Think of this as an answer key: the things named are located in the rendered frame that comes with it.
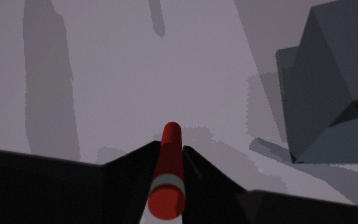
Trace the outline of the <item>dark grey flat panel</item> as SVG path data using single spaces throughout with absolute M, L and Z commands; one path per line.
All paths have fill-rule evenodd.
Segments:
M 275 54 L 292 164 L 358 163 L 358 0 L 311 6 Z

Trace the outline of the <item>dark red peg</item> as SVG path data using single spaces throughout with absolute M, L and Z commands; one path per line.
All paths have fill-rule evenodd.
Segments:
M 185 186 L 181 127 L 176 122 L 165 125 L 158 162 L 151 184 L 148 209 L 162 220 L 175 219 L 185 208 Z

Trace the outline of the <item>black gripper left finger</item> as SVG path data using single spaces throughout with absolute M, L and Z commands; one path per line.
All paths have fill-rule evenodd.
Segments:
M 160 148 L 103 165 L 0 150 L 0 224 L 139 224 Z

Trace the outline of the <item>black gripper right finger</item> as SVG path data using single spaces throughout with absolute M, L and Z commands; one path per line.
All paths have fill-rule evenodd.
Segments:
M 247 191 L 183 146 L 182 224 L 358 224 L 358 206 L 264 190 Z

